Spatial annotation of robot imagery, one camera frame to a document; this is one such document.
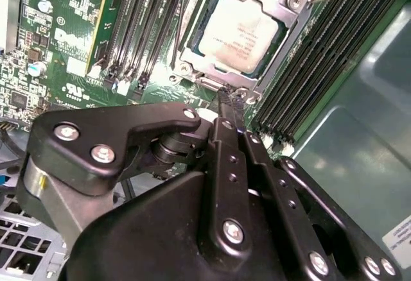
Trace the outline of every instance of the cpu socket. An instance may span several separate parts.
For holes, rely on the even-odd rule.
[[[174,74],[257,102],[311,14],[310,0],[187,0]]]

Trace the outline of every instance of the ram slot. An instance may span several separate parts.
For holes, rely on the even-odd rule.
[[[114,25],[113,34],[106,51],[107,58],[104,68],[107,66],[111,67],[119,63],[119,57],[122,52],[121,50],[123,49],[124,41],[127,37],[128,27],[136,7],[136,2],[137,0],[123,0],[121,2],[120,11]]]
[[[150,80],[151,73],[154,69],[154,65],[157,62],[160,51],[164,45],[164,41],[170,34],[170,27],[175,19],[175,14],[177,12],[177,8],[179,7],[179,2],[180,0],[167,0],[166,4],[163,7],[165,12],[160,16],[160,19],[158,21],[160,30],[154,38],[155,43],[148,54],[148,58],[144,65],[143,71],[138,72],[140,70],[140,66],[137,66],[135,70],[136,75],[134,76],[134,78],[138,78],[138,81],[137,86],[134,89],[133,100],[138,101],[143,96],[144,90],[147,86],[148,81]]]
[[[392,1],[327,3],[253,123],[266,132],[292,137],[352,60],[367,37],[364,32],[378,24]]]
[[[320,43],[321,36],[327,31],[329,23],[333,18],[335,18],[335,15],[340,9],[341,4],[337,4],[336,2],[329,2],[326,4],[323,11],[319,15],[318,21],[304,39],[303,45],[293,57],[288,67],[280,75],[278,82],[274,85],[274,88],[269,93],[268,98],[260,107],[254,119],[255,121],[258,121],[259,124],[265,128],[271,129],[271,126],[267,123],[267,120],[270,118],[272,111],[276,109],[276,103],[279,102],[278,97],[281,97],[284,94],[287,88],[297,77],[298,69],[306,63],[307,57],[309,57],[313,51],[313,47]]]
[[[330,56],[329,54],[335,53],[335,43],[339,40],[345,27],[349,25],[349,21],[355,17],[357,9],[359,9],[364,1],[344,0],[344,2],[340,3],[343,8],[337,14],[337,21],[330,23],[327,34],[323,35],[321,43],[317,44],[316,49],[309,56],[310,60],[298,72],[297,81],[286,91],[286,94],[283,94],[283,99],[276,107],[278,111],[270,116],[272,128],[282,130],[283,123],[286,120],[284,116],[291,114],[292,110],[297,111],[296,107],[299,106],[299,98],[306,100],[309,94],[313,92],[313,87],[320,83],[318,78],[322,75],[318,72],[318,69],[328,66],[325,60],[333,57],[333,55]]]
[[[395,0],[381,0],[380,4],[383,5],[382,9],[378,9],[378,13],[374,15],[372,19],[370,19],[370,23],[368,23],[367,27],[360,33],[360,36],[358,36],[356,42],[356,46],[350,50],[350,52],[347,54],[350,57],[353,57],[356,52],[359,50],[361,47],[362,43],[365,41],[369,33],[375,28],[375,25],[378,23],[378,21],[381,20],[381,18],[384,16],[385,12],[390,8],[390,5],[394,2]],[[335,71],[331,72],[328,74],[329,80],[325,82],[319,93],[310,100],[310,102],[306,106],[306,110],[303,110],[298,116],[294,116],[292,120],[290,121],[287,130],[288,133],[294,134],[301,124],[304,122],[305,119],[309,116],[310,112],[313,110],[313,108],[318,104],[318,102],[324,97],[325,93],[331,88],[332,84],[334,81],[344,72],[344,70],[347,68],[346,66],[347,60],[345,59],[342,61],[342,63],[338,66],[338,68],[335,69]]]
[[[131,78],[131,80],[134,79],[134,76],[137,71],[136,68],[139,66],[140,60],[144,55],[147,42],[152,34],[152,30],[159,16],[161,6],[162,0],[150,0],[148,8],[145,10],[147,17],[145,17],[141,21],[142,30],[138,35],[135,36],[135,43],[133,43],[133,49],[130,49],[129,52],[130,63],[127,67],[127,74],[125,76]]]
[[[125,48],[125,62],[119,71],[119,79],[130,78],[130,73],[134,70],[133,61],[135,53],[138,52],[141,47],[141,41],[144,36],[149,34],[149,23],[151,19],[156,19],[158,10],[154,6],[158,5],[158,0],[141,0],[139,3],[139,9],[133,18],[133,25],[130,29],[129,43]]]
[[[278,128],[280,130],[290,130],[290,125],[296,120],[295,115],[305,109],[309,101],[311,101],[317,91],[321,88],[322,84],[330,79],[330,71],[338,70],[341,68],[340,65],[346,66],[350,56],[347,55],[346,49],[349,49],[351,41],[355,36],[355,32],[361,30],[370,21],[373,21],[371,15],[371,7],[377,7],[381,0],[361,0],[355,13],[351,15],[345,15],[342,18],[344,24],[343,30],[340,31],[338,37],[336,37],[335,42],[326,49],[322,58],[319,60],[321,64],[319,65],[319,70],[315,69],[312,73],[315,77],[307,85],[304,86],[304,90],[297,96],[293,108],[288,111],[287,115],[281,119],[281,124]]]

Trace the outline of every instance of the motherboard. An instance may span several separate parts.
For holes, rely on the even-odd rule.
[[[225,87],[273,149],[298,138],[405,1],[2,0],[0,118],[29,131],[54,110],[210,108]]]

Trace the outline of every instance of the silver screw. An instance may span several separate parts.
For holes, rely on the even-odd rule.
[[[184,109],[184,115],[186,117],[188,117],[189,119],[194,119],[195,118],[194,112],[190,109]]]
[[[70,125],[57,126],[54,129],[54,134],[56,135],[56,137],[63,141],[74,141],[80,136],[78,130]]]
[[[259,140],[259,138],[257,138],[255,135],[250,135],[251,141],[258,144],[261,141]]]
[[[227,220],[224,222],[223,231],[226,238],[233,244],[241,244],[244,240],[244,233],[239,224]]]
[[[385,271],[392,276],[396,275],[396,270],[392,267],[391,263],[386,259],[381,259],[381,264],[383,265]]]
[[[226,127],[227,129],[232,130],[232,125],[229,121],[223,121],[223,126]]]
[[[291,169],[295,169],[295,165],[291,161],[286,160],[286,163],[288,164],[288,167],[290,167]]]
[[[367,263],[368,269],[375,275],[379,275],[381,273],[380,268],[378,267],[377,263],[375,263],[375,261],[372,258],[366,257],[365,263]]]
[[[193,68],[187,62],[182,62],[179,66],[179,71],[182,76],[188,76],[193,72]]]
[[[91,157],[101,164],[110,164],[114,161],[116,154],[107,145],[97,145],[91,150]]]
[[[288,0],[288,4],[293,10],[297,10],[301,5],[301,0]]]
[[[328,275],[328,266],[326,261],[322,258],[321,255],[319,255],[317,252],[311,252],[310,253],[310,261],[313,264],[313,267],[315,270],[323,275],[326,276]]]

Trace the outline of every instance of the metal grille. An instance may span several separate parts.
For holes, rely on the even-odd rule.
[[[0,280],[55,281],[66,245],[60,234],[22,211],[13,196],[0,206]]]

